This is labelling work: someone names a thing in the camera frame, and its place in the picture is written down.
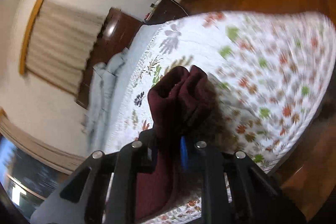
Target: metal bolt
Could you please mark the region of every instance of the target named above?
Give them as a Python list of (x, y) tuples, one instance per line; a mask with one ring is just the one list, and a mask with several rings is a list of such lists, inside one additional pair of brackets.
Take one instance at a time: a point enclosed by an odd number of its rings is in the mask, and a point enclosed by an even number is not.
[(101, 152), (100, 150), (97, 150), (97, 151), (92, 153), (92, 158), (94, 158), (94, 159), (99, 159), (102, 156), (103, 156), (103, 152)]
[(243, 151), (237, 151), (237, 152), (236, 152), (236, 157), (237, 157), (238, 159), (243, 159), (243, 158), (246, 157), (246, 154), (245, 154), (245, 152), (243, 152)]
[(140, 148), (140, 147), (142, 147), (142, 142), (141, 141), (134, 141), (134, 142), (132, 142), (132, 147), (133, 148)]
[(205, 141), (199, 141), (196, 143), (197, 148), (205, 148), (207, 146), (207, 143)]

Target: wooden furniture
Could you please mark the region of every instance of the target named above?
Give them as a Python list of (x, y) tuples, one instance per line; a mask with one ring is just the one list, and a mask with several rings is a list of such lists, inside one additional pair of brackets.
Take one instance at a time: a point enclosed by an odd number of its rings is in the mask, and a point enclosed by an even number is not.
[(99, 62), (107, 63), (113, 55), (129, 47), (139, 30), (142, 22), (111, 8), (107, 15), (97, 41), (87, 60), (79, 87), (76, 103), (87, 108), (89, 104), (89, 90), (93, 75), (93, 66)]
[(162, 24), (188, 16), (186, 10), (174, 0), (161, 0), (154, 9), (152, 16), (145, 21), (146, 25)]

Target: mattress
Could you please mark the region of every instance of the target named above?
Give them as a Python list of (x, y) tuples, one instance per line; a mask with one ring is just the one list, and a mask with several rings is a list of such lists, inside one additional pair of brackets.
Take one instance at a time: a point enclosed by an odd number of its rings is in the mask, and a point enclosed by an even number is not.
[(128, 82), (143, 54), (148, 44), (151, 42), (155, 32), (162, 26), (159, 25), (142, 25), (135, 35), (129, 51), (126, 56), (126, 63), (121, 68), (118, 73), (117, 82), (115, 84), (115, 89), (112, 95), (111, 103), (110, 103), (110, 114), (107, 125), (106, 134), (104, 136), (103, 143), (105, 144), (104, 151), (108, 153), (116, 152), (109, 149), (109, 143), (114, 139), (113, 132), (115, 132), (115, 122), (120, 110), (120, 106), (122, 100), (125, 95), (125, 90), (127, 89)]
[[(196, 65), (207, 73), (218, 109), (195, 134), (223, 152), (244, 150), (267, 173), (314, 117), (333, 72), (335, 43), (334, 25), (318, 13), (218, 12), (167, 22), (123, 83), (105, 151), (120, 150), (152, 127), (146, 95), (162, 76), (177, 65)], [(194, 184), (186, 193), (148, 223), (200, 217), (200, 188)]]

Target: dark red towel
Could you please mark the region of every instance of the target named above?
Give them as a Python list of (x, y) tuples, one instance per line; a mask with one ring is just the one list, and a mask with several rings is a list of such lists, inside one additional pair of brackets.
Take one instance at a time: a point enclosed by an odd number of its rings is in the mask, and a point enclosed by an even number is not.
[(148, 92), (158, 140), (157, 166), (152, 174), (138, 174), (136, 220), (148, 218), (176, 199), (179, 185), (179, 140), (210, 114), (207, 75), (193, 66), (178, 66)]

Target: dark wooden headboard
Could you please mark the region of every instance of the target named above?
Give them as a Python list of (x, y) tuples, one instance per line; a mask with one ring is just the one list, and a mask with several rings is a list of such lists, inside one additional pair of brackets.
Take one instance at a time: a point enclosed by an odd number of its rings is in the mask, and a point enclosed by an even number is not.
[(141, 21), (118, 9), (110, 9), (86, 63), (78, 90), (77, 104), (84, 108), (88, 107), (93, 66), (99, 62), (107, 63), (112, 56), (121, 52), (125, 47), (128, 48), (142, 24)]

